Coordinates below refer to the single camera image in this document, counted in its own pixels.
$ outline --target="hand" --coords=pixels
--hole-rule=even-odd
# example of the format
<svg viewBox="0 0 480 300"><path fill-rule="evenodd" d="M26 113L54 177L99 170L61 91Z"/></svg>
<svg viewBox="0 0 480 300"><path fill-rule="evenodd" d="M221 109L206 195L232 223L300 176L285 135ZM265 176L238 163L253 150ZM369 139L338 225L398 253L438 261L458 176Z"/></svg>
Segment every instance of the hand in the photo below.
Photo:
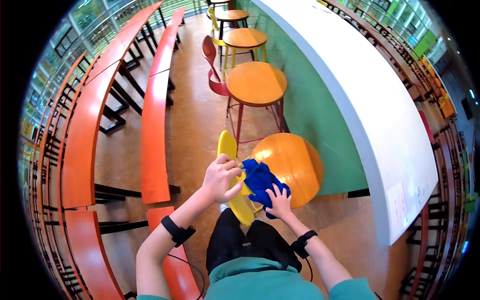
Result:
<svg viewBox="0 0 480 300"><path fill-rule="evenodd" d="M201 189L212 200L211 204L225 203L241 191L243 181L237 182L230 188L231 180L240 175L241 170L235 160L226 154L220 154L208 166Z"/></svg>
<svg viewBox="0 0 480 300"><path fill-rule="evenodd" d="M274 183L272 185L273 189L275 190L275 194L271 189L265 190L265 192L270 196L270 200L272 200L272 208L267 207L265 211L276 216L280 220L285 221L287 217L293 214L290 208L292 195L290 194L290 196L287 197L286 188L283 188L282 193L280 193L280 189L277 187L277 185Z"/></svg>

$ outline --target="green shirt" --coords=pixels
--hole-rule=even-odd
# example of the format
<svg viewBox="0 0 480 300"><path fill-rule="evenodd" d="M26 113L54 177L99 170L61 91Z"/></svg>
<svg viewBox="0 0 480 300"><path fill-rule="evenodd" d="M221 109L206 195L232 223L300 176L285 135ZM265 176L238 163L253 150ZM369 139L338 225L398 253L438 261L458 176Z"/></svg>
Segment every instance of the green shirt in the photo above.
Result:
<svg viewBox="0 0 480 300"><path fill-rule="evenodd" d="M210 287L205 300L217 299L321 299L319 288L303 279L297 270L288 266L286 271L255 270L274 266L279 262L259 257L240 257L219 265L210 273ZM371 299L366 278L345 280L335 285L329 293L330 300ZM139 295L137 300L165 300L163 297Z"/></svg>

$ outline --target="black wrist strap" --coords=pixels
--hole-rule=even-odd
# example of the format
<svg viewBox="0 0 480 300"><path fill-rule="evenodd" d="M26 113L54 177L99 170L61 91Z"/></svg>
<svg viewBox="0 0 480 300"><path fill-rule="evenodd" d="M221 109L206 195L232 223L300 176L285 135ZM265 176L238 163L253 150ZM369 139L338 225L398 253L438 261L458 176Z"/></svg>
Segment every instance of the black wrist strap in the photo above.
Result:
<svg viewBox="0 0 480 300"><path fill-rule="evenodd" d="M195 228L192 226L189 226L187 229L178 227L175 223L173 223L172 219L170 219L170 216L165 216L162 219L162 225L172 235L172 241L177 243L175 248L178 248L180 245L182 245L196 232Z"/></svg>
<svg viewBox="0 0 480 300"><path fill-rule="evenodd" d="M301 237L299 237L298 240L293 242L290 247L293 251L295 251L296 254L298 254L298 256L300 256L302 259L305 259L308 257L308 253L305 251L307 240L313 236L318 236L318 234L315 231L310 230Z"/></svg>

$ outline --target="blue towel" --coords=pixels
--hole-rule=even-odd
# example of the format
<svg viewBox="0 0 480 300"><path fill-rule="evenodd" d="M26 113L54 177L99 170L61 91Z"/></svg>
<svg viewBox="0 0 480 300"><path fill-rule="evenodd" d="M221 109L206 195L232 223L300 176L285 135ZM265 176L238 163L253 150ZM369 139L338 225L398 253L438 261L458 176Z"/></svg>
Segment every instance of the blue towel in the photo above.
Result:
<svg viewBox="0 0 480 300"><path fill-rule="evenodd" d="M275 194L272 183L277 185L280 192L283 191L283 188L286 188L287 197L290 196L290 188L286 184L281 183L275 175L270 172L270 169L265 163L261 162L259 164L255 159L246 159L242 163L242 169L246 170L247 173L247 177L243 182L247 185L250 191L253 192L253 194L248 195L248 198L253 202L263 204L264 210L267 207L272 208L272 200L270 200L270 196L265 192L266 189L271 189ZM267 212L265 212L265 214L269 219L276 219L275 216Z"/></svg>

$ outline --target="person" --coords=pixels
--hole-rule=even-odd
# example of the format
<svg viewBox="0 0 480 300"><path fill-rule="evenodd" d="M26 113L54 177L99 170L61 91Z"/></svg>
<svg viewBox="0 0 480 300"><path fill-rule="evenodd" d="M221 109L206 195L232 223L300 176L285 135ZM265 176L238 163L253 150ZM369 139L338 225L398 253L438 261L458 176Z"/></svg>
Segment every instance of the person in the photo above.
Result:
<svg viewBox="0 0 480 300"><path fill-rule="evenodd" d="M175 225L188 228L206 208L221 204L222 213L207 248L210 287L204 299L324 299L319 288L300 275L300 261L271 225L255 219L243 234L240 222L224 204L241 191L242 182L230 188L230 181L240 174L234 160L219 155L208 166L202 187L170 215ZM275 185L266 192L272 200L267 212L282 220L297 238L310 231L290 209L295 195L287 197L286 190ZM171 299L162 262L175 244L162 224L143 242L136 261L137 300ZM307 240L305 250L315 262L329 299L376 299L366 278L353 279L318 236Z"/></svg>

